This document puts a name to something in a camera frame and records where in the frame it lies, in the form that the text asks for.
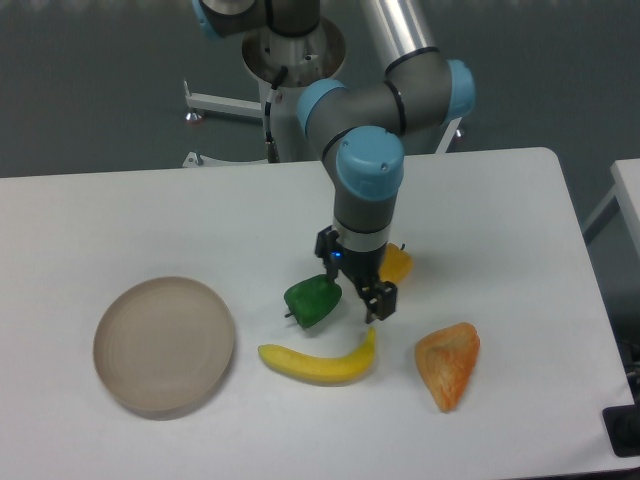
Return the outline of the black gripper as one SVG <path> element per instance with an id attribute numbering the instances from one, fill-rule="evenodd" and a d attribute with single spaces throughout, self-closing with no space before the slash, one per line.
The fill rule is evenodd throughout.
<path id="1" fill-rule="evenodd" d="M 365 322 L 384 321 L 395 313 L 397 286 L 390 281 L 381 281 L 379 269 L 382 265 L 386 244 L 373 250 L 353 250 L 340 243 L 341 237 L 333 227 L 326 227 L 316 237 L 315 255 L 322 260 L 327 278 L 335 283 L 342 272 L 363 295 L 366 307 Z"/>

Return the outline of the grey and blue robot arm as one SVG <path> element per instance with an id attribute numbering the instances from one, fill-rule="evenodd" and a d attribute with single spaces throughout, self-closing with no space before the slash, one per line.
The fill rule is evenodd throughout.
<path id="1" fill-rule="evenodd" d="M 206 113 L 253 118 L 262 124 L 269 162 L 315 155 L 335 190 L 333 220 L 318 233 L 315 253 L 329 279 L 342 275 L 354 285 L 368 321 L 389 317 L 397 288 L 379 270 L 403 179 L 401 139 L 469 114 L 471 71 L 443 58 L 416 1 L 362 3 L 384 78 L 359 90 L 337 79 L 344 37 L 317 1 L 196 1 L 192 8 L 208 37 L 242 36 L 260 98 L 186 92 L 187 120 Z"/>

